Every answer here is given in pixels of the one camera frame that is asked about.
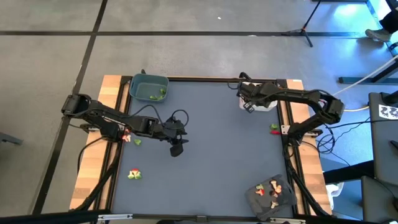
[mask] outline shoe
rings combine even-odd
[[[376,39],[381,42],[388,42],[391,39],[392,34],[390,34],[388,31],[385,29],[380,29],[380,30],[370,30],[367,29],[365,31],[365,34],[372,39]]]

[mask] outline wooden board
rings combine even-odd
[[[119,91],[120,80],[120,75],[105,75],[98,100],[106,106],[114,107]],[[287,80],[287,85],[288,88],[291,89],[303,90],[303,83],[301,82],[301,80]],[[124,110],[127,94],[128,85],[124,87],[121,111]],[[281,106],[284,122],[285,124],[288,124],[289,122],[287,120],[285,104],[282,103]],[[307,105],[291,103],[291,108],[293,112],[293,119],[295,122],[302,122],[310,116]],[[99,133],[90,133],[87,142],[91,142],[99,136]],[[305,137],[304,141],[315,144],[314,138]],[[99,141],[97,142],[97,144],[94,144],[93,146],[86,149],[76,180],[75,191],[73,193],[70,208],[75,208],[79,206],[98,183],[100,178],[101,166],[104,159],[105,147],[106,143],[104,141]],[[299,150],[301,155],[300,158],[302,161],[305,183],[309,191],[314,196],[315,200],[322,206],[322,208],[326,212],[331,213],[318,152],[312,146],[308,146],[305,144],[302,144],[299,147]],[[100,208],[104,208],[108,187],[108,184],[104,187],[103,194],[101,196]],[[295,185],[295,191],[298,199],[298,212],[303,214],[301,193],[297,185]]]

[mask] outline concrete floor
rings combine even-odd
[[[377,12],[385,10],[372,0]],[[92,30],[101,0],[3,0],[0,30]],[[309,0],[112,0],[100,30],[297,29],[314,7]],[[309,31],[363,32],[377,28],[365,4],[323,3]],[[89,37],[0,36],[0,131],[24,139],[1,144],[0,216],[29,212]],[[105,74],[133,75],[144,68],[160,75],[301,79],[308,89],[334,93],[340,76],[364,76],[391,59],[369,39],[301,37],[97,37],[81,93],[98,96]],[[347,108],[368,102],[368,93],[396,86],[356,86],[339,97]],[[346,113],[342,123],[362,121],[368,111]],[[349,128],[336,130],[342,133]],[[86,135],[70,128],[44,212],[66,211],[76,179],[78,151]],[[342,137],[335,153],[349,163],[372,158],[369,126]],[[333,155],[322,156],[339,161]]]

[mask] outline blue bin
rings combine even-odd
[[[134,75],[130,85],[130,95],[137,100],[151,103],[161,103],[166,100],[169,79],[159,75],[137,74]],[[150,99],[150,96],[163,96],[161,100]]]

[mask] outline blue-gray table surface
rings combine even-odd
[[[130,113],[146,104],[132,99]],[[273,175],[286,179],[280,136],[269,134],[269,126],[279,123],[276,108],[249,114],[225,83],[197,82],[170,82],[166,101],[155,107],[163,120],[177,109],[189,113],[189,142],[178,157],[171,157],[166,142],[126,143],[113,213],[252,217],[245,191]],[[155,116],[152,108],[140,114]],[[175,116],[185,122],[183,113]],[[127,178],[133,168],[141,180]],[[292,209],[274,216],[291,217]]]

